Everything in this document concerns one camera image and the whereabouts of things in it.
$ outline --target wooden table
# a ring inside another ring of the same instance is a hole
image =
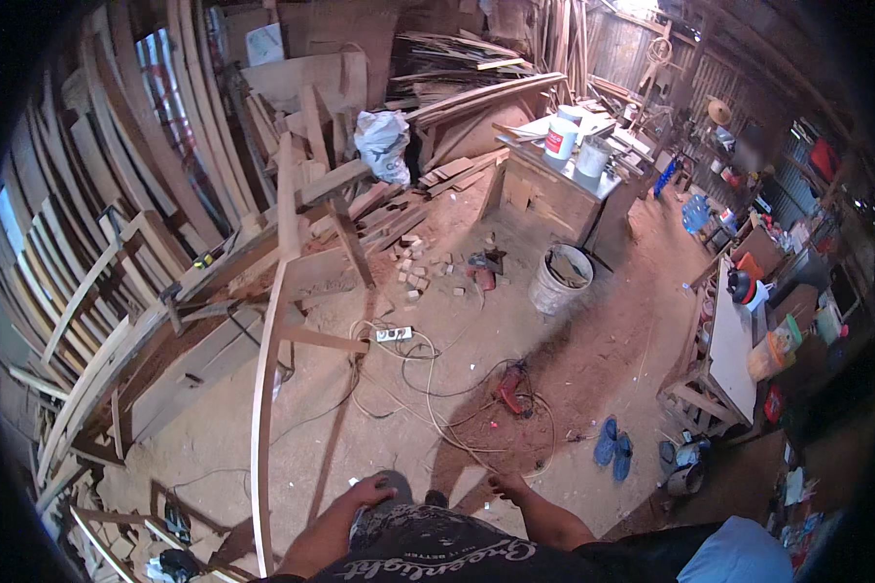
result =
[[[767,332],[763,308],[749,312],[733,303],[723,286],[732,265],[728,257],[717,263],[717,296],[712,335],[703,358],[696,357],[693,339],[699,333],[704,286],[697,293],[697,307],[690,335],[678,360],[677,377],[658,390],[657,400],[682,426],[695,435],[721,436],[737,424],[753,426],[758,385],[748,375],[748,353]]]
[[[553,238],[582,246],[606,198],[621,182],[618,175],[607,170],[599,177],[586,176],[576,169],[573,159],[545,156],[543,148],[506,135],[496,139],[508,147],[509,156],[496,169],[493,186],[499,192],[495,203],[533,213],[550,228]],[[492,191],[490,188],[487,199],[492,198]]]

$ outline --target hand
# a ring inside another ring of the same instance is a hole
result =
[[[386,488],[388,481],[384,476],[369,476],[353,484],[343,497],[350,500],[356,507],[376,506],[383,500],[388,500],[398,494],[397,488]]]
[[[525,496],[532,493],[519,474],[493,474],[489,482],[493,494],[500,495],[503,500],[511,500],[515,506],[521,506]]]

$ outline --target red power drill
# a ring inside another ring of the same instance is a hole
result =
[[[496,390],[499,391],[499,396],[506,402],[508,407],[516,415],[527,417],[531,415],[531,410],[525,410],[515,398],[515,389],[519,384],[528,378],[528,372],[525,368],[525,362],[520,360],[506,367],[506,372],[503,373],[502,379],[499,381],[499,386]]]

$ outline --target blue water bottle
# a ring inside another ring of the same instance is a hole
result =
[[[684,204],[681,214],[684,216],[681,223],[687,229],[687,232],[692,235],[700,230],[700,227],[705,225],[706,221],[710,220],[710,205],[706,202],[705,196],[694,194]]]

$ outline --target black t-shirt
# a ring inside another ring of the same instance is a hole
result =
[[[673,581],[617,545],[564,552],[512,536],[480,519],[428,506],[400,506],[350,539],[350,552],[310,580],[342,581]],[[295,583],[280,575],[261,581]]]

